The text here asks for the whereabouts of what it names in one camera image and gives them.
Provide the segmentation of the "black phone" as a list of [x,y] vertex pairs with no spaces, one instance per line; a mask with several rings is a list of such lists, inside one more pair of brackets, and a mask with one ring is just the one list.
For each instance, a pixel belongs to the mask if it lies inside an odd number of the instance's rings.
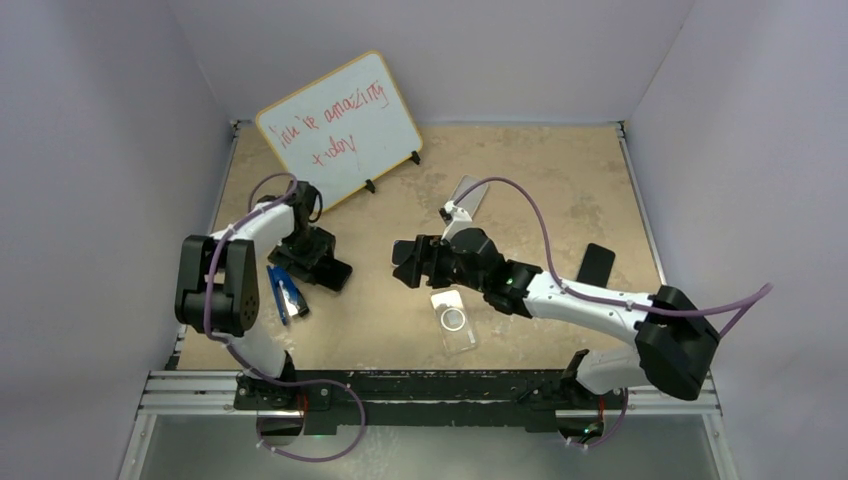
[[312,285],[341,292],[353,272],[351,265],[335,258],[324,258],[309,268],[303,280]]
[[575,280],[599,288],[606,288],[611,278],[616,253],[596,243],[589,243],[583,255]]

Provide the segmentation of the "translucent white phone case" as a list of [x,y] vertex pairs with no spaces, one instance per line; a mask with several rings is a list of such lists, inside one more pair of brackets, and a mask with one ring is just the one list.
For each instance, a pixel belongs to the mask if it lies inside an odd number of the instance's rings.
[[475,216],[489,188],[488,183],[475,187],[479,181],[477,177],[463,175],[449,198],[455,205],[465,209],[471,217]]

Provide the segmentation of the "clear phone case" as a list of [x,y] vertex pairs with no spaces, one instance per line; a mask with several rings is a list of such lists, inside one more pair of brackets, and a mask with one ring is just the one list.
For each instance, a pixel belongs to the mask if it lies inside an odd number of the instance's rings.
[[458,290],[444,290],[430,296],[444,349],[448,355],[473,350],[478,345],[471,317]]

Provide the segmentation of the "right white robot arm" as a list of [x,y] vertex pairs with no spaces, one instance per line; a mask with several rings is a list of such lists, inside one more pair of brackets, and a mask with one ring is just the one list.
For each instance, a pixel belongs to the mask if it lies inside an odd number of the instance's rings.
[[510,260],[480,228],[449,239],[419,235],[392,249],[393,275],[409,288],[462,286],[505,315],[559,320],[623,342],[575,355],[561,381],[564,399],[584,407],[614,389],[653,386],[694,401],[720,336],[679,290],[628,293],[561,279],[539,266]]

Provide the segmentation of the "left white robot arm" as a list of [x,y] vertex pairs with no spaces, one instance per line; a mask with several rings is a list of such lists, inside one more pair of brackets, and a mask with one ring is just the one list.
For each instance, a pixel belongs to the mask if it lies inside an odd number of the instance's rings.
[[177,321],[221,344],[246,373],[262,379],[259,395],[272,408],[297,399],[291,356],[257,317],[258,265],[269,262],[302,282],[340,291],[351,274],[335,256],[336,238],[317,226],[323,197],[306,181],[265,196],[235,223],[183,240],[174,311]]

